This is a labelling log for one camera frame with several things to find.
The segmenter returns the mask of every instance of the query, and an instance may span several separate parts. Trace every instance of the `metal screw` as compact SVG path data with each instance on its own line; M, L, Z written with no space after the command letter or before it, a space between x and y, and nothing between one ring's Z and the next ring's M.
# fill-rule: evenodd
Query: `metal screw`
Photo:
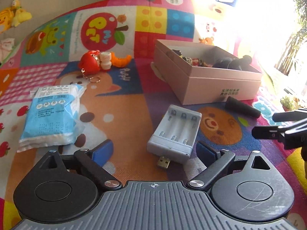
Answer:
M202 186L205 185L205 184L204 184L204 182L201 181L201 180L191 180L191 181L189 182L189 185L190 185L191 187L194 187L194 188L200 188L200 187L202 187Z
M109 188L116 188L119 186L119 181L117 180L108 180L104 183L104 185L106 187L109 187Z

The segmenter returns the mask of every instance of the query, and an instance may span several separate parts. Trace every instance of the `blue square with dots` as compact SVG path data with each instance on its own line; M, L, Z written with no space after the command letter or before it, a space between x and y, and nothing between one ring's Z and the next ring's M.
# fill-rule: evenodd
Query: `blue square with dots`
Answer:
M193 39L194 22L194 14L168 9L166 34Z

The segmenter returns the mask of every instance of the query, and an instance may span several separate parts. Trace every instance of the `open box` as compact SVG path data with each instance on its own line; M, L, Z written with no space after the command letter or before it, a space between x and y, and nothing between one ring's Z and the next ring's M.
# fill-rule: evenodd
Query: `open box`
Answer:
M253 99L261 84L262 73L252 66L242 71L213 67L194 67L179 57L202 59L214 64L224 57L237 58L225 50L211 45L173 40L157 40L154 64L171 86L182 105L226 101L228 96L237 100Z

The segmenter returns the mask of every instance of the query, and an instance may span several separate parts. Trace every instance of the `key ring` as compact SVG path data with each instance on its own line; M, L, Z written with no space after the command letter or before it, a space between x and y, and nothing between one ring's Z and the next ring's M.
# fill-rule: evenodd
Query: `key ring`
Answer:
M89 80L91 83L98 83L98 82L100 82L100 78L97 77L97 76L91 77L91 78L87 77L87 76L85 75L85 70L84 70L84 68L81 69L81 72L82 72L83 78Z

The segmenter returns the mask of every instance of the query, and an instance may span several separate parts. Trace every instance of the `blue and white package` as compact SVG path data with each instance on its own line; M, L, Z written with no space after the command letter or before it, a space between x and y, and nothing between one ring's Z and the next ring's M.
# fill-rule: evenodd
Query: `blue and white package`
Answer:
M39 88L28 111L17 152L74 143L84 130L77 120L84 91L77 84Z

